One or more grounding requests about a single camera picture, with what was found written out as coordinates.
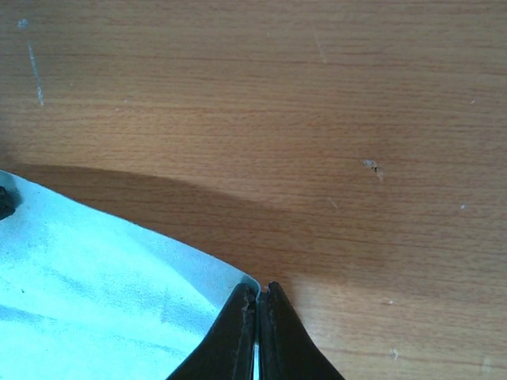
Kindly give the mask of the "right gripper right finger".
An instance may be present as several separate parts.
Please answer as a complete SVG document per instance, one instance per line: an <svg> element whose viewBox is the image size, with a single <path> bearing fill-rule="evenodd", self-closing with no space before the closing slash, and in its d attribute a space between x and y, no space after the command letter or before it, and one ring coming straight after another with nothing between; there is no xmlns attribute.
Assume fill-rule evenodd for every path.
<svg viewBox="0 0 507 380"><path fill-rule="evenodd" d="M278 282L260 294L258 312L261 379L343 378L316 347Z"/></svg>

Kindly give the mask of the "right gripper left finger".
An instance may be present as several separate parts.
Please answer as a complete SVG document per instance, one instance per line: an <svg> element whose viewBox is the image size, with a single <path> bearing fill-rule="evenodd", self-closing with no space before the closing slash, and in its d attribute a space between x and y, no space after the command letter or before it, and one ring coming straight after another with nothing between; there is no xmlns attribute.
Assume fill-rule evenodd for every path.
<svg viewBox="0 0 507 380"><path fill-rule="evenodd" d="M238 284L197 348L169 380L235 380L254 375L256 294Z"/></svg>

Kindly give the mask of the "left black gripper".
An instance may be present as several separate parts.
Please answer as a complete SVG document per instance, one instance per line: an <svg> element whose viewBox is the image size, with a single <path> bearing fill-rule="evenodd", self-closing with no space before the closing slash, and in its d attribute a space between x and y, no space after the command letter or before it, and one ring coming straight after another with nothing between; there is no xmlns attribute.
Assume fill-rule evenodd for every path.
<svg viewBox="0 0 507 380"><path fill-rule="evenodd" d="M16 211L17 203L13 194L5 187L0 187L0 220L6 219Z"/></svg>

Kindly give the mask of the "light-blue cleaning cloth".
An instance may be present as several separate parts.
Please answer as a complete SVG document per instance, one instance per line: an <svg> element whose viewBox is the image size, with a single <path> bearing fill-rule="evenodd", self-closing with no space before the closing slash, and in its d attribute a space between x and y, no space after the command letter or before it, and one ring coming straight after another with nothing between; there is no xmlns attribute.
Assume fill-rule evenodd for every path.
<svg viewBox="0 0 507 380"><path fill-rule="evenodd" d="M12 173L1 222L4 379L164 379L200 344L241 270Z"/></svg>

